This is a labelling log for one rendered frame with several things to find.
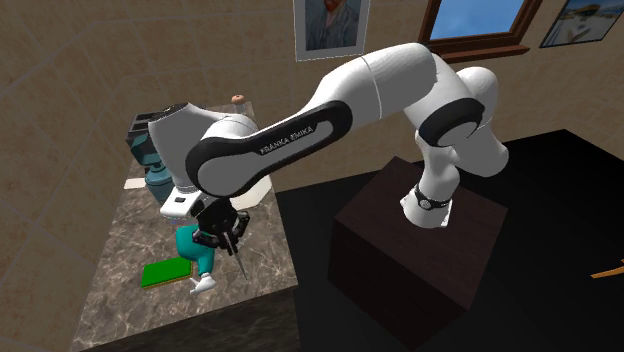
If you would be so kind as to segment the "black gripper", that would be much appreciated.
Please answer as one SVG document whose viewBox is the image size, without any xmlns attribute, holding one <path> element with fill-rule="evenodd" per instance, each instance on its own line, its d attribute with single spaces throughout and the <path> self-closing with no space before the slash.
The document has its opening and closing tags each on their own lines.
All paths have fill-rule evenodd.
<svg viewBox="0 0 624 352">
<path fill-rule="evenodd" d="M 244 236 L 250 221 L 248 212 L 237 212 L 229 198 L 217 198 L 210 205 L 198 200 L 191 208 L 190 214 L 199 224 L 199 229 L 192 234 L 193 242 L 213 249 L 218 247 L 216 234 L 232 230 L 234 239 L 239 240 Z"/>
</svg>

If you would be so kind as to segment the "teal toy figure white shoe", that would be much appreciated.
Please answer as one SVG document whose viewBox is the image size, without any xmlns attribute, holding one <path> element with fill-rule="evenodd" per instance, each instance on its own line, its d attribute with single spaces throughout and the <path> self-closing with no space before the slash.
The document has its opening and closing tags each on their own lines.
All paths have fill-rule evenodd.
<svg viewBox="0 0 624 352">
<path fill-rule="evenodd" d="M 187 260 L 197 264 L 200 280 L 190 278 L 194 288 L 191 294 L 213 289 L 216 281 L 212 277 L 214 267 L 215 250 L 211 247 L 203 246 L 193 241 L 193 234 L 199 229 L 198 225 L 181 226 L 176 230 L 176 248 L 178 254 Z"/>
</svg>

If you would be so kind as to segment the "thin grey metal utensil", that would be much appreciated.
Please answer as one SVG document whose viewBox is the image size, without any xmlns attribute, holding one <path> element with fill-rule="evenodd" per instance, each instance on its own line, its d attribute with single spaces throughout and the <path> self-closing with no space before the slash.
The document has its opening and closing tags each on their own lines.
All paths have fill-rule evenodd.
<svg viewBox="0 0 624 352">
<path fill-rule="evenodd" d="M 231 244 L 230 243 L 229 244 L 229 248 L 231 249 L 231 252 L 232 252 L 231 255 L 235 258 L 235 260 L 236 260 L 236 262 L 237 262 L 237 264 L 238 264 L 238 266 L 239 266 L 239 268 L 241 270 L 241 273 L 243 274 L 244 278 L 246 280 L 248 280 L 249 278 L 248 278 L 246 269 L 245 269 L 245 267 L 243 265 L 242 259 L 241 259 L 240 255 L 239 255 L 238 247 L 235 244 Z"/>
</svg>

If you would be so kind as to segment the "green sponge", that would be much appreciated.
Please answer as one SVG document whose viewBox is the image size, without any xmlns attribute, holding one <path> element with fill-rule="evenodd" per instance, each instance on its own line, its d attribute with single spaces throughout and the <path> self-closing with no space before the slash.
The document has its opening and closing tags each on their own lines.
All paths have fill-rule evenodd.
<svg viewBox="0 0 624 352">
<path fill-rule="evenodd" d="M 141 287 L 150 289 L 181 281 L 192 275 L 192 262 L 182 257 L 166 259 L 144 267 Z"/>
</svg>

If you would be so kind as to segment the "dark slotted box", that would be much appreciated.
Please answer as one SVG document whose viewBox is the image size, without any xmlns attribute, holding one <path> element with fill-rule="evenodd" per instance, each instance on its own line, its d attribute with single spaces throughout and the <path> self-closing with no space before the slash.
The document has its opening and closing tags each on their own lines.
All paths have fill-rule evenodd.
<svg viewBox="0 0 624 352">
<path fill-rule="evenodd" d="M 155 121 L 163 115 L 163 111 L 148 112 L 137 114 L 131 121 L 127 134 L 126 141 L 130 143 L 137 136 L 148 133 L 148 123 Z"/>
</svg>

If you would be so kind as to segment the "dark brown robot stand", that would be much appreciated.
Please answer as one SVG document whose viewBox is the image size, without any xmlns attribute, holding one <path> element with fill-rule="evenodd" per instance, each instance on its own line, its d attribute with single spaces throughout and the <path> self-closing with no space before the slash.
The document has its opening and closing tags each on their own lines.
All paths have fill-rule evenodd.
<svg viewBox="0 0 624 352">
<path fill-rule="evenodd" d="M 410 223 L 400 199 L 421 167 L 393 158 L 335 216 L 329 281 L 410 351 L 471 307 L 506 208 L 470 190 L 450 223 Z"/>
</svg>

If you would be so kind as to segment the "brown framed window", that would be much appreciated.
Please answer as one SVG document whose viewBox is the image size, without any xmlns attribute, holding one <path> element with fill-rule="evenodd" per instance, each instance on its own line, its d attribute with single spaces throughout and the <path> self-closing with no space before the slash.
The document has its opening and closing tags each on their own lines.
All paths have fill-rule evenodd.
<svg viewBox="0 0 624 352">
<path fill-rule="evenodd" d="M 447 63 L 518 56 L 543 0 L 429 0 L 418 41 Z"/>
</svg>

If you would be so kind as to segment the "dark framed landscape picture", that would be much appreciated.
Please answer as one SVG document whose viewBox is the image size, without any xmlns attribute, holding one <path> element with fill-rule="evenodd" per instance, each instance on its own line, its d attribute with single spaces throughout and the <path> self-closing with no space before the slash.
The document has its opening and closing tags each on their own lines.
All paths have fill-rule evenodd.
<svg viewBox="0 0 624 352">
<path fill-rule="evenodd" d="M 624 14 L 624 0 L 567 0 L 539 48 L 599 42 Z"/>
</svg>

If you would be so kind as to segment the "portrait wall picture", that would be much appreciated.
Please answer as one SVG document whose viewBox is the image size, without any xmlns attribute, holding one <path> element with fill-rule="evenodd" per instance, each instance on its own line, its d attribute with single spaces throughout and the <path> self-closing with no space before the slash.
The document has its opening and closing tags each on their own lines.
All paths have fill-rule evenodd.
<svg viewBox="0 0 624 352">
<path fill-rule="evenodd" d="M 297 61 L 361 55 L 371 0 L 292 0 Z"/>
</svg>

